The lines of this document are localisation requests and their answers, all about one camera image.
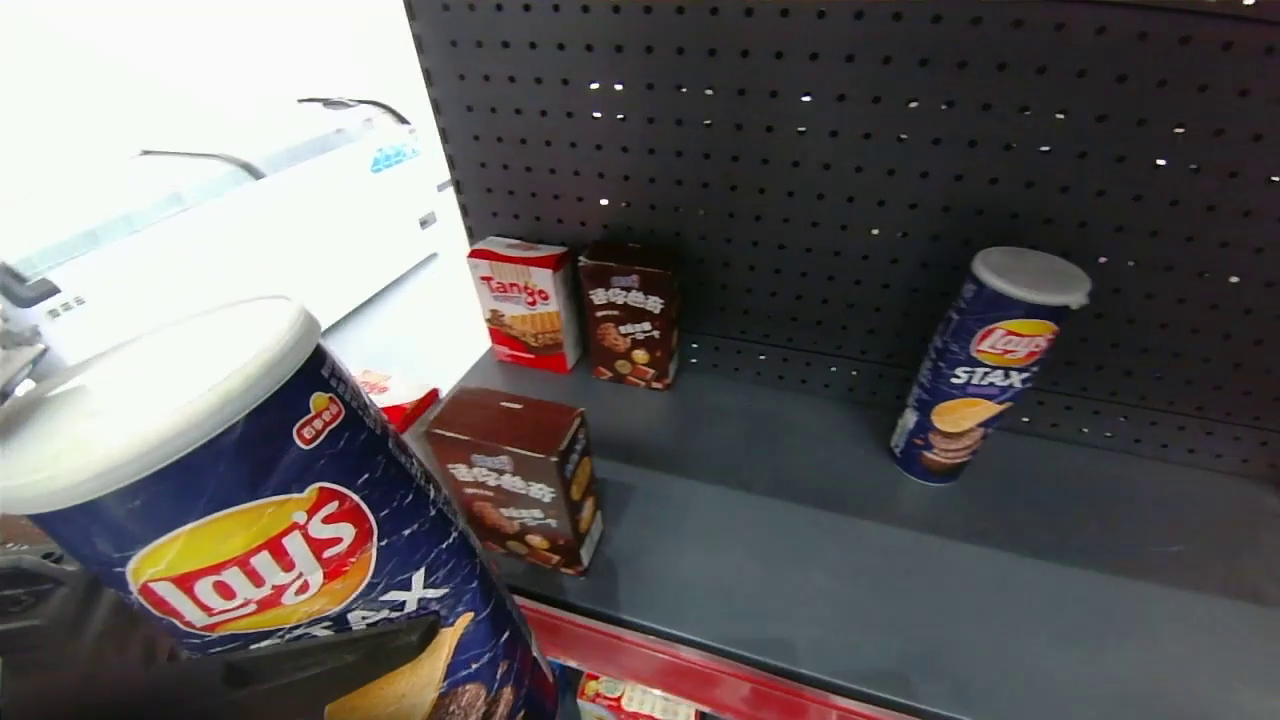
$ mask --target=black pegboard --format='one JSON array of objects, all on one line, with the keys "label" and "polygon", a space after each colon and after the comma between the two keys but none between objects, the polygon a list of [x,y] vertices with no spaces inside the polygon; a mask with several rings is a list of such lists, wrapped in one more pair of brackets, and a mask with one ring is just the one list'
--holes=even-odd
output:
[{"label": "black pegboard", "polygon": [[[1280,31],[1266,6],[1185,10],[1207,6],[412,1],[410,15],[475,237],[675,242],[687,331],[897,372],[973,252],[1043,249],[1096,283],[1042,375],[1056,406],[1270,437]],[[1231,469],[1244,474],[1270,460],[1203,450],[1252,460]]]}]

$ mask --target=red and white box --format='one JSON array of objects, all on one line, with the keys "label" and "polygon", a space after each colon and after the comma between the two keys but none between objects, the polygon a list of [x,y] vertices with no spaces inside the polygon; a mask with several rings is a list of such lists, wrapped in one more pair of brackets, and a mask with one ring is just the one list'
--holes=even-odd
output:
[{"label": "red and white box", "polygon": [[398,433],[410,429],[440,398],[440,389],[429,383],[375,370],[361,370],[356,382]]},{"label": "red and white box", "polygon": [[582,720],[703,720],[692,703],[635,683],[582,673],[577,685]]},{"label": "red and white box", "polygon": [[498,360],[567,373],[582,355],[567,247],[490,237],[467,255]]}]

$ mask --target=brown snack box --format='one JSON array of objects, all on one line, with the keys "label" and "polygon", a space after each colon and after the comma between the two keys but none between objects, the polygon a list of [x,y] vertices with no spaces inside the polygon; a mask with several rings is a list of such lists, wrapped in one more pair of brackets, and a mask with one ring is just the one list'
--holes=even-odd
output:
[{"label": "brown snack box", "polygon": [[598,241],[579,260],[593,375],[667,389],[676,377],[678,260],[650,245]]},{"label": "brown snack box", "polygon": [[461,387],[426,439],[481,544],[571,575],[586,571],[604,520],[582,410]]}]

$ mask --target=tango wafer box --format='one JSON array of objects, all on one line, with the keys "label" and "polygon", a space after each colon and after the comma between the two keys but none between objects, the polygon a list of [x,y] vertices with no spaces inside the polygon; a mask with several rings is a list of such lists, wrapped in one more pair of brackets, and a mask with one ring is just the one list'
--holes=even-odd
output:
[{"label": "tango wafer box", "polygon": [[933,334],[890,447],[920,482],[946,484],[1032,386],[1059,327],[1088,302],[1089,277],[1023,247],[974,255],[960,296]]},{"label": "tango wafer box", "polygon": [[471,247],[489,340],[498,360],[567,373],[582,355],[567,247],[490,237]]},{"label": "tango wafer box", "polygon": [[328,720],[553,720],[522,616],[447,491],[283,297],[86,360],[0,407],[0,497],[187,651],[436,615]]}]

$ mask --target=red shelf edge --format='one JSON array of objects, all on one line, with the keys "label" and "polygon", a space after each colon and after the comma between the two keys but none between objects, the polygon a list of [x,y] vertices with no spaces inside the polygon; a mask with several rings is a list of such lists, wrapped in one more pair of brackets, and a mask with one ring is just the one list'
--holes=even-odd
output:
[{"label": "red shelf edge", "polygon": [[547,657],[681,697],[735,720],[913,720],[739,662],[516,598]]}]

